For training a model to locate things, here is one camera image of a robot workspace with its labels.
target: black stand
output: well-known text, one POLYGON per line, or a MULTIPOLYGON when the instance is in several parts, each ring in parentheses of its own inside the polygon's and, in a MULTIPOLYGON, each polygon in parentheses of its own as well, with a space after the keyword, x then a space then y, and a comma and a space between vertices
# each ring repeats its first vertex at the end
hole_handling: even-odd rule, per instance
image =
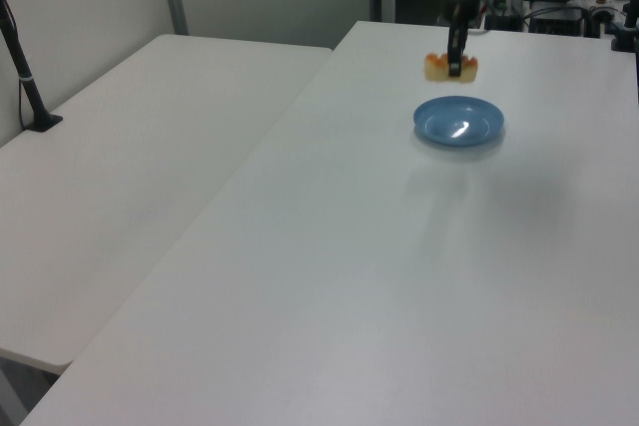
POLYGON ((18 71, 20 83, 24 87, 24 91, 33 109, 33 123, 28 125, 26 130, 46 132, 54 125, 59 124, 62 121, 62 117, 52 115, 44 108, 40 93, 36 87, 36 82, 33 80, 31 69, 29 69, 29 64, 18 41, 18 33, 13 24, 7 0, 0 0, 0 29, 2 30, 2 35, 9 48, 9 53, 18 71))
POLYGON ((606 27, 606 33, 615 36, 612 39, 611 48, 616 52, 636 52, 637 35, 637 18, 639 17, 639 0, 630 0, 627 4, 626 21, 613 22, 606 27))

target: white table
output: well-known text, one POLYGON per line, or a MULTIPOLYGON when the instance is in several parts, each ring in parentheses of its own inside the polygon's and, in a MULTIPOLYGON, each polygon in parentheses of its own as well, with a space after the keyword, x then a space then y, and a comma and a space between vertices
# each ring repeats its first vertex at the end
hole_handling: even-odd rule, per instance
POLYGON ((60 373, 328 49, 164 36, 0 150, 0 355, 60 373))
POLYGON ((25 426, 635 425, 634 57, 358 23, 25 426), (412 130, 497 105, 501 142, 412 130))

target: black device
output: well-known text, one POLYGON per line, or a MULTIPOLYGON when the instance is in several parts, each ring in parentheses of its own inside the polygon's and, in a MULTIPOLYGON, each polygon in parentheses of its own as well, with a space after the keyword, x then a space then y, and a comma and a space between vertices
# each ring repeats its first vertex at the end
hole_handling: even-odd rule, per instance
POLYGON ((534 7, 534 10, 531 9, 530 14, 534 14, 535 11, 543 12, 549 10, 550 12, 531 15, 528 32, 569 37, 581 36, 582 14, 578 9, 560 10, 552 2, 535 2, 534 7))
POLYGON ((54 125, 60 123, 62 117, 52 115, 44 108, 36 82, 33 80, 33 74, 31 69, 29 69, 29 64, 18 41, 18 32, 7 0, 0 0, 0 30, 2 30, 9 53, 18 71, 18 78, 24 87, 33 110, 33 123, 25 127, 25 129, 34 132, 46 132, 54 125))

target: food item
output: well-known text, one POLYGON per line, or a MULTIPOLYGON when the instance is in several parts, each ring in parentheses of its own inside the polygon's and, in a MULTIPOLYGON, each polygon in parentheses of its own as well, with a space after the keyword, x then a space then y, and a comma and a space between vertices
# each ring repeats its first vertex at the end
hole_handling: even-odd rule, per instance
POLYGON ((435 82, 445 82, 448 80, 457 82, 472 82, 477 76, 477 69, 479 63, 474 57, 466 57, 465 55, 461 59, 461 75, 459 77, 450 77, 448 75, 448 55, 443 54, 438 56, 437 54, 428 54, 423 59, 423 71, 426 75, 426 79, 435 82))

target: blue bowl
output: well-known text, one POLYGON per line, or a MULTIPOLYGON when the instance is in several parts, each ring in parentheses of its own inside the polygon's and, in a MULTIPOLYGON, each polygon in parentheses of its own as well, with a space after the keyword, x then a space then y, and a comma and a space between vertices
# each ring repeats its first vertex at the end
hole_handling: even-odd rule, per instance
POLYGON ((494 140, 503 128, 503 114, 473 97, 440 97, 421 104, 412 116, 415 130, 438 144, 470 147, 494 140))

